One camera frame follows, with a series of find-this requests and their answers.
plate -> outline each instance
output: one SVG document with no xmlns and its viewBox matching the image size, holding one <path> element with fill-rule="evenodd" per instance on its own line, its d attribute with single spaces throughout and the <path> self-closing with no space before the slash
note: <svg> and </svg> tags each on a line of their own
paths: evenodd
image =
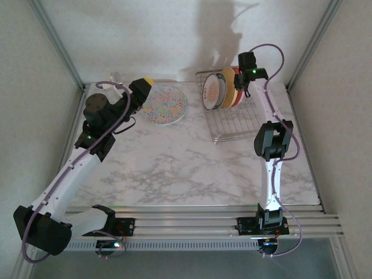
<svg viewBox="0 0 372 279">
<path fill-rule="evenodd" d="M 219 97 L 219 78 L 216 74 L 210 74 L 203 86 L 203 106 L 211 110 L 216 106 Z"/>
<path fill-rule="evenodd" d="M 157 125 L 169 125 L 179 121 L 187 106 L 185 95 L 173 87 L 153 87 L 139 111 L 148 121 Z"/>
<path fill-rule="evenodd" d="M 225 76 L 222 73 L 217 73 L 216 76 L 219 78 L 219 97 L 213 109 L 218 109 L 222 105 L 223 101 L 225 101 L 225 97 L 226 97 Z"/>
<path fill-rule="evenodd" d="M 226 78 L 226 98 L 225 101 L 223 101 L 221 107 L 222 108 L 230 108 L 238 96 L 238 91 L 235 89 L 234 86 L 234 77 L 235 77 L 235 71 L 227 67 L 222 70 L 222 74 Z"/>
<path fill-rule="evenodd" d="M 232 67 L 232 69 L 235 71 L 235 74 L 239 74 L 239 68 L 238 67 Z M 241 101 L 243 101 L 244 97 L 245 97 L 244 91 L 238 91 L 237 99 L 235 100 L 235 102 L 233 103 L 233 105 L 231 107 L 233 108 L 233 107 L 239 105 L 241 103 Z"/>
</svg>

white wall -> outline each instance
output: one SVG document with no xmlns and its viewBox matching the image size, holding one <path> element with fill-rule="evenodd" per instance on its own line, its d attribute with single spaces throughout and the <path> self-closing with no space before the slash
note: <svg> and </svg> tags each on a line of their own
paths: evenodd
<svg viewBox="0 0 372 279">
<path fill-rule="evenodd" d="M 0 26 L 0 278 L 10 278 L 13 212 L 55 174 L 78 93 L 26 1 L 1 1 Z"/>
<path fill-rule="evenodd" d="M 237 65 L 237 54 L 272 42 L 286 54 L 287 82 L 328 0 L 42 0 L 85 82 L 118 70 L 194 81 L 195 72 Z M 273 73 L 275 49 L 257 51 Z"/>
<path fill-rule="evenodd" d="M 372 2 L 344 1 L 292 99 L 326 209 L 372 278 Z"/>
</svg>

metal frame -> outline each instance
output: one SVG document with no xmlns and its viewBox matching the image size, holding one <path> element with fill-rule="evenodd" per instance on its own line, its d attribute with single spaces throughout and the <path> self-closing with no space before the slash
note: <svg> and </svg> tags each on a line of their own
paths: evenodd
<svg viewBox="0 0 372 279">
<path fill-rule="evenodd" d="M 267 238 L 266 235 L 239 236 L 237 217 L 253 217 L 257 206 L 114 206 L 117 217 L 135 218 L 131 239 L 241 239 Z M 88 207 L 68 208 L 67 214 L 80 213 Z M 288 205 L 302 225 L 304 237 L 343 235 L 338 217 L 324 214 L 320 205 Z M 296 238 L 299 229 L 290 215 L 284 213 L 291 229 L 285 238 Z"/>
<path fill-rule="evenodd" d="M 60 171 L 61 168 L 63 167 L 63 165 L 67 162 L 67 160 L 68 160 L 68 158 L 71 154 L 71 151 L 74 147 L 75 136 L 76 136 L 76 132 L 77 132 L 77 129 L 78 129 L 78 124 L 80 123 L 80 116 L 83 113 L 84 103 L 85 103 L 85 100 L 86 100 L 87 95 L 88 95 L 88 90 L 89 90 L 89 87 L 86 87 L 83 90 L 83 92 L 82 92 L 82 94 L 79 98 L 79 102 L 77 103 L 77 107 L 76 107 L 76 110 L 74 112 L 73 121 L 72 121 L 70 130 L 69 130 L 69 135 L 67 136 L 67 140 L 66 140 L 66 143 L 63 147 L 63 152 L 62 152 L 62 155 L 61 155 L 59 163 L 58 163 L 58 168 L 57 168 L 58 171 Z"/>
<path fill-rule="evenodd" d="M 65 251 L 98 251 L 98 239 L 76 239 Z M 241 251 L 259 249 L 257 239 L 128 239 L 127 251 Z M 103 248 L 103 251 L 122 251 L 122 247 Z"/>
<path fill-rule="evenodd" d="M 35 248 L 31 245 L 27 245 L 27 254 L 31 259 L 35 259 L 37 256 L 37 253 L 40 250 L 38 248 Z M 26 279 L 30 278 L 31 271 L 33 269 L 33 264 L 28 263 L 23 259 L 22 252 L 19 253 L 17 262 L 14 266 L 12 276 L 10 279 Z"/>
<path fill-rule="evenodd" d="M 333 256 L 337 265 L 337 269 L 341 279 L 354 278 L 357 279 L 358 275 L 351 259 L 351 255 L 346 244 L 345 237 L 330 238 Z"/>
<path fill-rule="evenodd" d="M 309 63 L 311 57 L 313 56 L 315 49 L 318 47 L 320 40 L 322 39 L 324 33 L 328 29 L 332 19 L 337 13 L 338 8 L 340 7 L 343 0 L 330 0 L 318 26 L 316 27 L 309 43 L 307 44 L 305 51 L 303 52 L 299 63 L 289 80 L 288 85 L 286 86 L 288 93 L 290 94 L 293 88 L 296 86 L 300 76 L 305 70 L 307 64 Z"/>
<path fill-rule="evenodd" d="M 301 142 L 302 142 L 302 149 L 303 149 L 303 151 L 305 153 L 307 165 L 309 166 L 310 173 L 311 173 L 312 179 L 314 181 L 315 189 L 316 189 L 316 192 L 318 194 L 318 198 L 320 200 L 321 207 L 323 208 L 323 212 L 324 213 L 327 213 L 327 208 L 324 205 L 323 199 L 322 199 L 322 197 L 320 195 L 319 185 L 318 185 L 317 179 L 316 179 L 316 177 L 314 175 L 313 164 L 311 163 L 311 161 L 309 159 L 309 152 L 308 152 L 307 147 L 306 147 L 306 142 L 305 142 L 305 139 L 304 139 L 303 134 L 302 134 L 301 126 L 300 126 L 300 124 L 298 122 L 298 117 L 297 117 L 297 113 L 296 113 L 295 107 L 294 107 L 293 102 L 292 102 L 292 97 L 291 97 L 291 95 L 289 93 L 288 93 L 288 100 L 289 100 L 289 103 L 291 104 L 291 109 L 293 111 L 293 116 L 294 116 L 295 121 L 296 121 L 296 124 L 297 124 L 298 134 L 299 134 L 299 136 L 301 138 Z"/>
<path fill-rule="evenodd" d="M 39 0 L 27 0 L 27 2 L 36 15 L 37 19 L 39 20 L 46 35 L 50 39 L 61 61 L 66 66 L 67 71 L 69 71 L 71 77 L 75 81 L 76 85 L 79 87 L 80 92 L 83 93 L 85 87 L 83 81 L 81 80 L 74 64 L 72 63 L 67 50 L 63 46 L 63 43 L 59 38 L 58 33 L 56 32 L 47 12 L 45 11 L 44 6 Z"/>
</svg>

dish rack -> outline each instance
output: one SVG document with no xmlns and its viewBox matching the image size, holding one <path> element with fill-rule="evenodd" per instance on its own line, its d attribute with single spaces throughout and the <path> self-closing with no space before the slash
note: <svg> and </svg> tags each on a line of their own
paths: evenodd
<svg viewBox="0 0 372 279">
<path fill-rule="evenodd" d="M 221 71 L 222 69 L 199 71 L 195 74 L 201 95 L 207 76 Z M 252 98 L 244 98 L 234 108 L 205 110 L 205 117 L 213 143 L 218 144 L 222 141 L 254 137 L 261 127 L 255 111 L 257 110 Z"/>
</svg>

marble surface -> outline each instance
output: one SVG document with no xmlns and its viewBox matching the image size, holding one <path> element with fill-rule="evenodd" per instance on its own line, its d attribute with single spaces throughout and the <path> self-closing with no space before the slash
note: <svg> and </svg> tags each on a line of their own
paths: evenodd
<svg viewBox="0 0 372 279">
<path fill-rule="evenodd" d="M 253 138 L 213 144 L 196 83 L 157 85 L 172 86 L 185 94 L 185 116 L 172 125 L 157 126 L 137 113 L 137 125 L 115 136 L 112 150 L 71 205 L 257 204 L 261 166 Z M 293 120 L 284 85 L 272 83 L 270 88 L 284 117 Z M 99 91 L 91 86 L 89 95 Z M 292 142 L 287 154 L 294 153 Z M 281 196 L 285 204 L 319 204 L 303 152 L 297 160 L 283 164 Z"/>
</svg>

